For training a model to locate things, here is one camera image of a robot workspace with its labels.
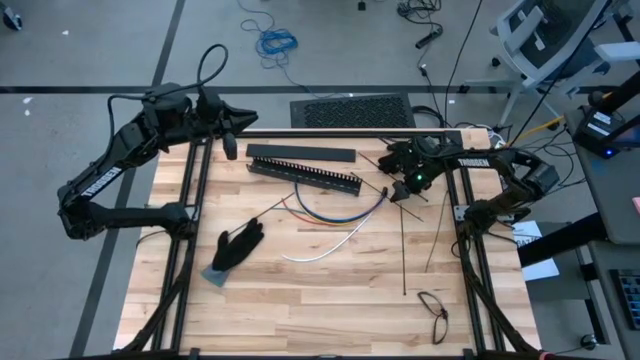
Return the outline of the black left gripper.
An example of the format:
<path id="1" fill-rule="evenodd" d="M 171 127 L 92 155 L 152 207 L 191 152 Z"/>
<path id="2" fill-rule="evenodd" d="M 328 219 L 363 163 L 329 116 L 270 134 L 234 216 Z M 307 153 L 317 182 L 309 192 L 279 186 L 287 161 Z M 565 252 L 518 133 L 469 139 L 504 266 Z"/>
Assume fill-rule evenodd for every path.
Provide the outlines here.
<path id="1" fill-rule="evenodd" d="M 258 119 L 255 110 L 226 107 L 215 90 L 206 88 L 198 89 L 196 113 L 208 126 L 211 136 L 222 139 L 228 160 L 237 159 L 236 133 L 243 132 Z"/>

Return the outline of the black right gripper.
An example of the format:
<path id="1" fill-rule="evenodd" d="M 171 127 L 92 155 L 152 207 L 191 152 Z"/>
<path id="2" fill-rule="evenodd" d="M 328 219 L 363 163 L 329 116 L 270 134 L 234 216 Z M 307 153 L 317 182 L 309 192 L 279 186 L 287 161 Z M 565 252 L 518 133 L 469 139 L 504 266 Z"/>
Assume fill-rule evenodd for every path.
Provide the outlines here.
<path id="1" fill-rule="evenodd" d="M 412 193 L 420 193 L 432 186 L 432 182 L 445 169 L 441 159 L 443 150 L 440 141 L 433 137 L 413 137 L 394 145 L 399 172 L 404 175 L 402 181 L 396 180 L 392 184 L 395 202 L 408 199 Z"/>

